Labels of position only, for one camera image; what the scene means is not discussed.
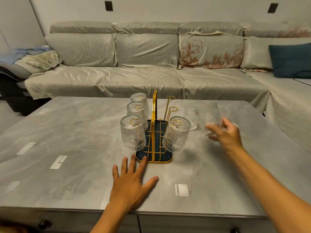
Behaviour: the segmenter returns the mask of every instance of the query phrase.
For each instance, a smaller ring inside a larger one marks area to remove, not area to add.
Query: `wall outlet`
[[[112,8],[112,1],[105,1],[106,11],[114,11]]]
[[[278,5],[279,5],[278,3],[271,3],[269,10],[268,10],[268,13],[275,13]]]

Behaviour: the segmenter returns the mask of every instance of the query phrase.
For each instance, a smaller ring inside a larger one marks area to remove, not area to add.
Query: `floor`
[[[24,118],[20,113],[15,113],[3,99],[0,99],[0,134]]]

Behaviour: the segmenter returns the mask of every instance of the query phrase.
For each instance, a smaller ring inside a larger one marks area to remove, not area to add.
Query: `blue pillow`
[[[269,52],[276,78],[311,78],[311,43],[270,45]]]

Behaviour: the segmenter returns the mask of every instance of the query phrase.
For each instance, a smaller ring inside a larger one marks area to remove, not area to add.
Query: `blue cloth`
[[[276,78],[311,78],[311,43],[270,45],[269,52]]]
[[[52,49],[48,46],[40,46],[36,48],[27,48],[27,49],[18,48],[12,50],[11,52],[0,54],[0,62],[13,64],[16,61],[25,57],[26,55],[37,55],[50,50]]]

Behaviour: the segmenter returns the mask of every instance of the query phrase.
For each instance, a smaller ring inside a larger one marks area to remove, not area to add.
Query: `glass cup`
[[[205,128],[206,124],[221,125],[222,120],[218,109],[217,101],[208,101],[200,110],[200,127],[205,134],[212,134],[212,132]]]
[[[145,106],[145,111],[147,113],[147,117],[149,116],[149,105],[147,101],[147,96],[143,92],[137,92],[131,95],[131,102],[142,103]]]
[[[187,105],[184,108],[184,117],[191,123],[190,130],[194,130],[199,123],[199,107],[196,105]]]
[[[125,147],[131,151],[138,151],[145,147],[146,137],[142,124],[142,118],[127,115],[120,120],[122,141]]]
[[[142,124],[144,130],[148,128],[148,118],[147,113],[145,112],[145,106],[142,103],[131,102],[127,106],[127,114],[128,115],[135,115],[142,118]]]
[[[169,119],[162,144],[170,152],[179,153],[185,148],[191,124],[188,119],[174,116]]]

